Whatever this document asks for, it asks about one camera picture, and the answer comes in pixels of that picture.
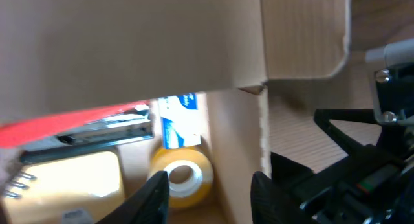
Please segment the red stapler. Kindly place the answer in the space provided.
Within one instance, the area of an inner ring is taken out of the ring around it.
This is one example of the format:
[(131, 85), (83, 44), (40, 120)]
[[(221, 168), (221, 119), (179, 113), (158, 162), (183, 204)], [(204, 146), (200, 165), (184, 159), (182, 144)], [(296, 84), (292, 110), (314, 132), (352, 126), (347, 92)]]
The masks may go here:
[(34, 118), (1, 127), (1, 148), (24, 165), (108, 150), (153, 138), (150, 101)]

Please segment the yellow spiral notepad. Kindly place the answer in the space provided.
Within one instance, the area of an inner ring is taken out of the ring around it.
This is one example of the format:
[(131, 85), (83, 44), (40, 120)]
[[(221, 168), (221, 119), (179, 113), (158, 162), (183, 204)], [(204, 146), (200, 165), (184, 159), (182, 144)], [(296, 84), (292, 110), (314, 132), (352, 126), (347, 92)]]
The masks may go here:
[(23, 167), (33, 175), (17, 179), (2, 198), (8, 223), (96, 223), (125, 201), (118, 156), (101, 151)]

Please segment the brown cardboard box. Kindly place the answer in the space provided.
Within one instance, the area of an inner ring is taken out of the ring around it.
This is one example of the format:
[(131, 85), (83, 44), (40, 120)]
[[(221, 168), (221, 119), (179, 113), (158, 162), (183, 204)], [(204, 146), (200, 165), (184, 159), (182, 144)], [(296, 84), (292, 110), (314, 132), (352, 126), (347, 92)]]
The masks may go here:
[[(1, 0), (1, 127), (150, 101), (153, 138), (103, 150), (118, 156), (126, 201), (165, 149), (158, 99), (195, 93), (201, 144), (191, 147), (210, 160), (213, 185), (198, 205), (169, 206), (166, 223), (250, 223), (252, 176), (271, 172), (267, 83), (336, 74), (350, 9), (351, 0)], [(17, 179), (35, 178), (22, 154), (1, 148), (2, 208), (10, 188), (26, 188)]]

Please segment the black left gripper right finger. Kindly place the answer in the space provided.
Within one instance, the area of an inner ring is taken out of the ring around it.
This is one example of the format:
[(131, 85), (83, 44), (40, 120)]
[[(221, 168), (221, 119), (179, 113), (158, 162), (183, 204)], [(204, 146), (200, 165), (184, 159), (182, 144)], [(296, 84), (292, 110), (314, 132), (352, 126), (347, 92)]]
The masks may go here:
[(263, 172), (255, 172), (250, 188), (253, 224), (317, 224)]

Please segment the yellow clear tape roll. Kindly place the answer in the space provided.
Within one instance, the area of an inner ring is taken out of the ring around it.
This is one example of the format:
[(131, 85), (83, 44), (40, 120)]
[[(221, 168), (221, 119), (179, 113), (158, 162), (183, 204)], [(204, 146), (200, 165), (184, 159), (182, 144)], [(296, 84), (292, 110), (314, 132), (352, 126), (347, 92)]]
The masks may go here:
[[(181, 183), (174, 183), (171, 175), (180, 167), (188, 167), (191, 175)], [(149, 165), (148, 176), (159, 171), (168, 173), (169, 206), (185, 209), (198, 205), (210, 193), (214, 171), (210, 160), (201, 151), (192, 147), (156, 151)]]

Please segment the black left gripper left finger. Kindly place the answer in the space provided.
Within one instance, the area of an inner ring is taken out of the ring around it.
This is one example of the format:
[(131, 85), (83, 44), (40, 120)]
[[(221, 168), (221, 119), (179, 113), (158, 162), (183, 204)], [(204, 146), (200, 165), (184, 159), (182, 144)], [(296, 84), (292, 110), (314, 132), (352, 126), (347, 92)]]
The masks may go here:
[(168, 173), (158, 171), (142, 188), (96, 224), (166, 224), (168, 209)]

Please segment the blue white staples box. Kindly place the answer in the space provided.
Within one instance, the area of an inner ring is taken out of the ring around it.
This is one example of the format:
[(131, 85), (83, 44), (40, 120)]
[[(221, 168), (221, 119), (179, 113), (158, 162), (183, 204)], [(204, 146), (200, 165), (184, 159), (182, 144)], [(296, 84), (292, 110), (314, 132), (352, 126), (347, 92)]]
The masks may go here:
[(200, 113), (195, 93), (159, 98), (158, 110), (165, 149), (201, 144)]

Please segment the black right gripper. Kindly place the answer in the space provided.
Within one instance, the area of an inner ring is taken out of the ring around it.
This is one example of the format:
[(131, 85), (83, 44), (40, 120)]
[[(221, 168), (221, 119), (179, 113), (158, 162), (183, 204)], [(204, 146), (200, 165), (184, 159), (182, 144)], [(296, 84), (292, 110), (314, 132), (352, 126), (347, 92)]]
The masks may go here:
[[(413, 64), (374, 73), (373, 109), (317, 109), (314, 123), (347, 156), (314, 172), (272, 152), (271, 179), (296, 185), (300, 209), (319, 223), (413, 222)], [(338, 129), (341, 120), (380, 126), (376, 144), (363, 145)]]

